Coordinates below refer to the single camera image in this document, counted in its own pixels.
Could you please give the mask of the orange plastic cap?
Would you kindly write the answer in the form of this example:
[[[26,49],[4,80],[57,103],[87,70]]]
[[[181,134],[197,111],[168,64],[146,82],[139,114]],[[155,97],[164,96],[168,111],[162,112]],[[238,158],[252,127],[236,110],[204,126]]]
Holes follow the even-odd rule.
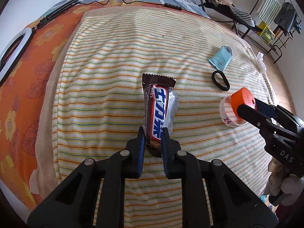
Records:
[[[241,88],[233,93],[230,98],[230,103],[235,116],[239,119],[241,119],[241,117],[238,115],[237,109],[240,105],[247,105],[253,109],[256,108],[255,98],[247,88]]]

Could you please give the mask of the brown candy bar wrapper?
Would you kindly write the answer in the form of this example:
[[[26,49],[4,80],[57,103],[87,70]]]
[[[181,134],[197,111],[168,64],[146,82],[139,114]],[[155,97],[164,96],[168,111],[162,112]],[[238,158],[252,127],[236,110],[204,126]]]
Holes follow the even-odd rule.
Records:
[[[161,137],[165,119],[169,117],[169,95],[174,90],[176,80],[172,77],[147,74],[142,75],[145,113],[143,129],[148,152],[161,157]]]

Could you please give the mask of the white silicone wristband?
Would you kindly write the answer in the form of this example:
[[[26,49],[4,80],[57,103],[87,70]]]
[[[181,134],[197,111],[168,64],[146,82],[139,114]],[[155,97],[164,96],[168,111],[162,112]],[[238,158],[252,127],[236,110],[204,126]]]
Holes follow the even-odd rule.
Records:
[[[223,123],[230,128],[237,128],[247,123],[245,120],[238,118],[233,112],[230,95],[220,101],[219,113]]]

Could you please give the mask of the white crumpled tissue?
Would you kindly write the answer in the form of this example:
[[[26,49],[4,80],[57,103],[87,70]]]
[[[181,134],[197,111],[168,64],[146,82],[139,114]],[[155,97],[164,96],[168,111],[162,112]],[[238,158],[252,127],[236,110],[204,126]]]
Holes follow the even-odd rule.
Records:
[[[256,59],[256,65],[257,65],[259,73],[261,73],[261,74],[266,73],[266,70],[267,70],[263,57],[264,57],[264,54],[261,52],[258,52],[257,59]]]

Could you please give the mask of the striped yellow towel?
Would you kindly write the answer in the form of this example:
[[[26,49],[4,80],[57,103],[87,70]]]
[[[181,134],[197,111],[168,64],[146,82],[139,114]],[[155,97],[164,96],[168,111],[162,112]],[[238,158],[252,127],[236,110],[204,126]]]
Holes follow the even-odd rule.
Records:
[[[181,181],[166,178],[163,128],[183,150],[222,160],[256,195],[270,156],[259,130],[240,121],[233,93],[274,102],[251,47],[220,25],[140,8],[83,19],[59,72],[51,142],[57,180],[87,158],[124,149],[143,128],[143,171],[125,183],[124,227],[181,227]]]

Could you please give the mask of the beige blanket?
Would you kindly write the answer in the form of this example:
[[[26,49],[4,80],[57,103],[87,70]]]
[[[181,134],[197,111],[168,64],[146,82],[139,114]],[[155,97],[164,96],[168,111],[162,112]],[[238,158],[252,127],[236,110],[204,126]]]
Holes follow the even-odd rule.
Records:
[[[250,124],[230,128],[220,117],[226,93],[212,82],[209,58],[223,45],[233,50],[225,70],[231,93],[246,87],[268,104],[289,106],[278,76],[259,72],[256,51],[209,19],[149,7],[85,12],[46,85],[31,186],[46,197],[85,158],[122,149],[142,125],[148,73],[176,79],[173,139],[198,158],[220,158],[261,194],[271,160],[263,138]]]

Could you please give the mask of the teal tube packet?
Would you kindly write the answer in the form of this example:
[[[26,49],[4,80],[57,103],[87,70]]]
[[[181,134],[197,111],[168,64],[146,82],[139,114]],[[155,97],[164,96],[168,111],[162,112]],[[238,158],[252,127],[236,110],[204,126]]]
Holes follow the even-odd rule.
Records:
[[[233,57],[233,51],[229,46],[222,46],[209,62],[220,71],[224,71]]]

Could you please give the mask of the yellow crate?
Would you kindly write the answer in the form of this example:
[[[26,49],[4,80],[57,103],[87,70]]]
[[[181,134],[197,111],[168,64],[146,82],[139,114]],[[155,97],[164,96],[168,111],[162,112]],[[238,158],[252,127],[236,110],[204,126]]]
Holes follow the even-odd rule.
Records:
[[[263,21],[260,22],[258,28],[262,29],[261,32],[257,32],[257,35],[266,43],[269,44],[275,37],[270,27]]]

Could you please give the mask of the black clothes rack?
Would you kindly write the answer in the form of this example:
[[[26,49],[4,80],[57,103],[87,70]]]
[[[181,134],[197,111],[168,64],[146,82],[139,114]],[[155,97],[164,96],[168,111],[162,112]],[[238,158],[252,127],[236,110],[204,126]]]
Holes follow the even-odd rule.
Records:
[[[275,34],[266,44],[256,32],[250,31],[245,40],[270,56],[276,64],[287,54],[298,56],[303,51],[303,0],[241,0],[240,5],[257,25],[263,21]]]

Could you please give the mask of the orange floral bedsheet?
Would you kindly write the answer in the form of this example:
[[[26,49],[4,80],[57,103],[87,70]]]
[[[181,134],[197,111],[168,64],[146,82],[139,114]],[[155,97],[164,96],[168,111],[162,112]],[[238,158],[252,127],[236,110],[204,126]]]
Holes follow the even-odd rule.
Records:
[[[59,73],[79,23],[135,11],[78,5],[38,30],[1,86],[1,184],[14,208],[33,210],[57,186],[51,117]]]

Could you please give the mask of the clothes on chair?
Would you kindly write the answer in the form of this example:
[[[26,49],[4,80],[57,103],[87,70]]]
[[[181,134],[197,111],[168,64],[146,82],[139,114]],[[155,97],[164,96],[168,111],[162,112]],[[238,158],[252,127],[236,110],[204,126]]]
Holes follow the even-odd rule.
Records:
[[[248,12],[244,12],[233,5],[232,0],[205,0],[205,8],[213,9],[216,12],[230,18],[232,21],[246,27],[254,28],[255,21]]]

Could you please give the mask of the black folding chair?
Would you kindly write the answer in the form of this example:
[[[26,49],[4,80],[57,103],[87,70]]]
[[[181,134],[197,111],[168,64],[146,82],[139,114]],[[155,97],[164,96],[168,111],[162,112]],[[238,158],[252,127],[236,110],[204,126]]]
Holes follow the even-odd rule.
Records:
[[[247,28],[246,32],[242,36],[245,36],[250,32],[262,32],[263,30],[259,28],[255,21],[252,19],[251,15],[248,12],[244,12],[233,5],[232,0],[200,0],[199,5],[203,11],[206,8],[212,9],[221,15],[230,19],[229,23],[233,22],[235,27],[236,34],[238,34],[237,24],[243,25]]]

